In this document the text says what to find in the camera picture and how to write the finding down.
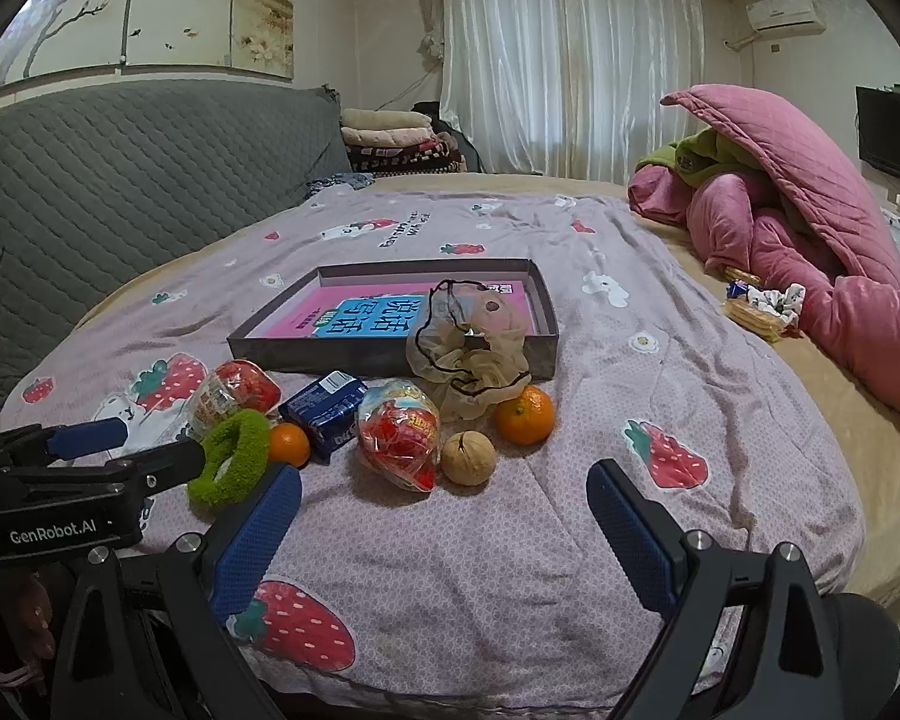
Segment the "person's left hand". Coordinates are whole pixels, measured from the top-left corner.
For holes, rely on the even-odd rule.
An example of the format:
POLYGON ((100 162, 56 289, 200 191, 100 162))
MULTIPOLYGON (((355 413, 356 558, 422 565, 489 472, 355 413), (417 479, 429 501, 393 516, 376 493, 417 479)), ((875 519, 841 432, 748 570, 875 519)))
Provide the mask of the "person's left hand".
POLYGON ((55 655, 52 603, 37 574, 25 574, 16 600, 17 642, 23 656, 50 660, 55 655))

